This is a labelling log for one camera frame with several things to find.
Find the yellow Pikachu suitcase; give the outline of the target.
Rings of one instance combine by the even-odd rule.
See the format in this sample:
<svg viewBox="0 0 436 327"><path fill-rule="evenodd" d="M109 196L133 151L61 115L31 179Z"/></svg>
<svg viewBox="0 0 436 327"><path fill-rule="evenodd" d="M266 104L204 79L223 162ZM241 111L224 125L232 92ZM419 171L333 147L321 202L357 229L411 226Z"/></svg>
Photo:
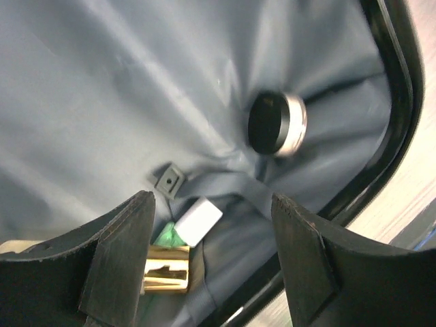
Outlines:
<svg viewBox="0 0 436 327"><path fill-rule="evenodd" d="M289 157L249 144L262 91L305 103ZM150 247L175 204L225 197L205 250L220 303L196 326L240 326L285 292L273 196L347 229L422 100L404 1L2 1L1 242L45 242L150 191Z"/></svg>

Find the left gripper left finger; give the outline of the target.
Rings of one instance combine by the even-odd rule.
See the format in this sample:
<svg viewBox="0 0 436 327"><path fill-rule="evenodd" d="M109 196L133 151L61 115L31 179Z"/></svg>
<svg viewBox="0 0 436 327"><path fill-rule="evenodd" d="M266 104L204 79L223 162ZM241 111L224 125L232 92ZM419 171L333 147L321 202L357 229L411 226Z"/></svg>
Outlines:
<svg viewBox="0 0 436 327"><path fill-rule="evenodd" d="M1 255L2 326L135 326L155 196Z"/></svg>

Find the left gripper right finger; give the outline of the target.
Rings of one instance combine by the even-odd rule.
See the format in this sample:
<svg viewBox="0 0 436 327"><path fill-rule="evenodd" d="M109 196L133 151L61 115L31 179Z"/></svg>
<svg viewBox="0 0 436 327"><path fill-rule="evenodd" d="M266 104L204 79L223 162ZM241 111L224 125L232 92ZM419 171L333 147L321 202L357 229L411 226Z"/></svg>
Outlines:
<svg viewBox="0 0 436 327"><path fill-rule="evenodd" d="M272 197L272 222L294 326L434 326L435 250L363 237Z"/></svg>

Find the gold capped lotion bottle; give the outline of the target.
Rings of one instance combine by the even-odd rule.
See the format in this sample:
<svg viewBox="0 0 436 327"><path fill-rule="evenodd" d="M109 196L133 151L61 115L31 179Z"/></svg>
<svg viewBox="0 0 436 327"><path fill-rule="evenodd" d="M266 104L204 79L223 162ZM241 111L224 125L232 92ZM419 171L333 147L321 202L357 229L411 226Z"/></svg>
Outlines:
<svg viewBox="0 0 436 327"><path fill-rule="evenodd" d="M31 260L64 257L78 253L82 248L93 244L86 240L79 244L62 243L61 239L46 242L34 240L9 240L1 244L1 253L29 253ZM84 284L83 296L138 297L145 290L153 292L186 292L189 283L188 246L160 247L151 245L146 257L145 268L136 266L128 279L129 273L116 272L113 277L91 272Z"/></svg>

